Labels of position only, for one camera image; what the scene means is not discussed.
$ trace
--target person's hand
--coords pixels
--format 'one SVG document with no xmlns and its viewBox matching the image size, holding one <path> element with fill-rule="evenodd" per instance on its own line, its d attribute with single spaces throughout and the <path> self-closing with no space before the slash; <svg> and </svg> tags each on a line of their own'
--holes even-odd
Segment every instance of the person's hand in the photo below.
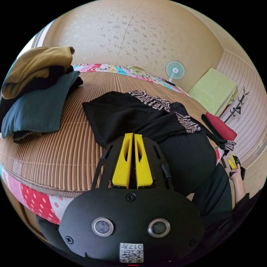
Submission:
<svg viewBox="0 0 267 267">
<path fill-rule="evenodd" d="M 238 179 L 241 179 L 241 181 L 242 181 L 241 169 L 240 169 L 240 165 L 239 164 L 237 164 L 237 169 L 232 169 L 231 172 L 234 173 L 232 176 L 229 176 L 229 178 L 232 181 L 238 180 Z"/>
</svg>

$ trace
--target label sticker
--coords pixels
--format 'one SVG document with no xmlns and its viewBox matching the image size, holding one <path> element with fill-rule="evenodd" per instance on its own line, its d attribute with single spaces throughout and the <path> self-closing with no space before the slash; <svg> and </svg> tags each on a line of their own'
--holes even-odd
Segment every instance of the label sticker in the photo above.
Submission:
<svg viewBox="0 0 267 267">
<path fill-rule="evenodd" d="M 143 244 L 120 243 L 120 262 L 124 263 L 144 262 Z"/>
</svg>

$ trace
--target white fan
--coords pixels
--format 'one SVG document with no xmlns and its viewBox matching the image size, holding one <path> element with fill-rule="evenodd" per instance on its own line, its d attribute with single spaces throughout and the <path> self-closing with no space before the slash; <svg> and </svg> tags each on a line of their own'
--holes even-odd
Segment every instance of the white fan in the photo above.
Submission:
<svg viewBox="0 0 267 267">
<path fill-rule="evenodd" d="M 173 60 L 167 63 L 165 67 L 165 71 L 167 75 L 170 77 L 168 81 L 171 84 L 174 84 L 172 80 L 178 80 L 184 77 L 186 73 L 186 69 L 184 65 L 178 61 L 178 60 Z"/>
</svg>

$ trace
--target green folded blanket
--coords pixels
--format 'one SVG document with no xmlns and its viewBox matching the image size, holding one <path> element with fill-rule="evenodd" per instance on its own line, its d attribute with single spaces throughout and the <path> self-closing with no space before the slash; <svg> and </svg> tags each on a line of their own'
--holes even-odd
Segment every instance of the green folded blanket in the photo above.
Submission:
<svg viewBox="0 0 267 267">
<path fill-rule="evenodd" d="M 189 95 L 209 113 L 220 116 L 238 96 L 236 83 L 223 73 L 210 68 L 194 85 Z"/>
</svg>

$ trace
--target woven mat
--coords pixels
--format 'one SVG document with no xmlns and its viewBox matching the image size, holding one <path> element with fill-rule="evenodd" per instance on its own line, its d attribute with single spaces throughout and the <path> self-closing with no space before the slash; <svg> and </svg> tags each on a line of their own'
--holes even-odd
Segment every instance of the woven mat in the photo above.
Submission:
<svg viewBox="0 0 267 267">
<path fill-rule="evenodd" d="M 201 104 L 162 85 L 107 72 L 81 73 L 80 77 L 84 83 L 67 99 L 60 131 L 30 137 L 21 144 L 13 143 L 12 136 L 0 138 L 0 163 L 15 179 L 36 191 L 76 197 L 91 189 L 103 148 L 95 142 L 82 102 L 108 91 L 146 90 L 149 95 L 181 102 L 190 116 L 204 124 L 201 114 L 206 110 Z"/>
</svg>

